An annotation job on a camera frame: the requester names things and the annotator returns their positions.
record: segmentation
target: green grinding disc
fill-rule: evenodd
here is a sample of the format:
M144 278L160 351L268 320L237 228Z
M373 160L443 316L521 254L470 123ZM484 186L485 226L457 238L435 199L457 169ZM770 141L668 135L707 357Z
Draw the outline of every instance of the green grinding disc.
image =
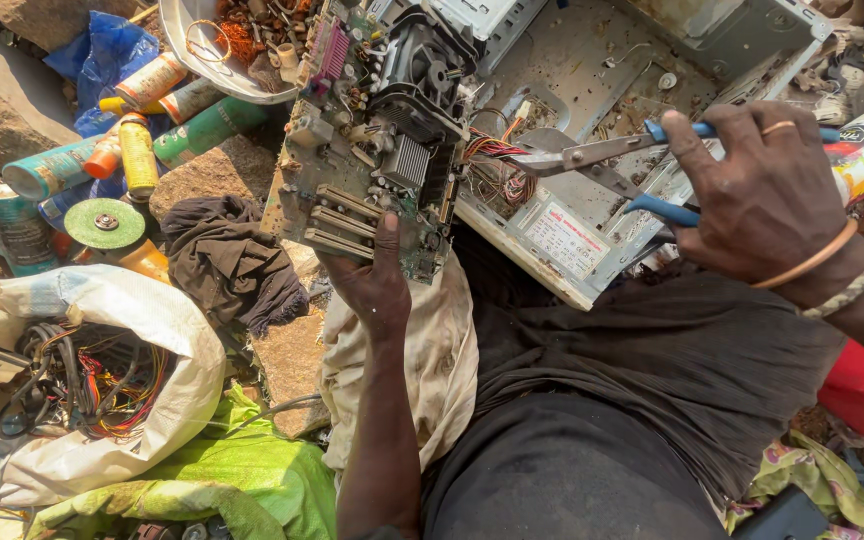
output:
M99 250L124 248L142 238L145 218L128 202L87 199L65 213L65 230L83 246Z

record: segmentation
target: screw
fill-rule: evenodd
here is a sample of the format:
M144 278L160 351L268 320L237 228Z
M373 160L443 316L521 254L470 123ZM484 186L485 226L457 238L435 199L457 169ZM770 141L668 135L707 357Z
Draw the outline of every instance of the screw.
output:
M113 215L101 213L95 217L95 226L103 231L112 231L119 226L119 220Z

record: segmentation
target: green can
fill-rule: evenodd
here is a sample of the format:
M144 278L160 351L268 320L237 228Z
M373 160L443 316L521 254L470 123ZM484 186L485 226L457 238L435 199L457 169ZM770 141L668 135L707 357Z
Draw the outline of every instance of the green can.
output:
M152 151L162 164L174 169L268 119L265 105L226 97L181 126L164 132L152 143Z

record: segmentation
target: motherboard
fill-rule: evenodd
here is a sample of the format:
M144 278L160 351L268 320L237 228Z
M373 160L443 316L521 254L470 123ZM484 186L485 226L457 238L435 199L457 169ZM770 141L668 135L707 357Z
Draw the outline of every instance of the motherboard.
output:
M427 5L383 28L354 2L315 15L262 231L367 264L395 212L403 274L431 284L451 249L470 138L461 81L479 55Z

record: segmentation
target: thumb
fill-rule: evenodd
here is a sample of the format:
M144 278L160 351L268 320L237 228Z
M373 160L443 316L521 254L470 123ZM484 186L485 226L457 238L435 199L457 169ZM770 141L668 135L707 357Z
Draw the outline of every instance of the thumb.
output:
M386 212L375 230L375 255L372 267L379 272L400 272L399 216Z

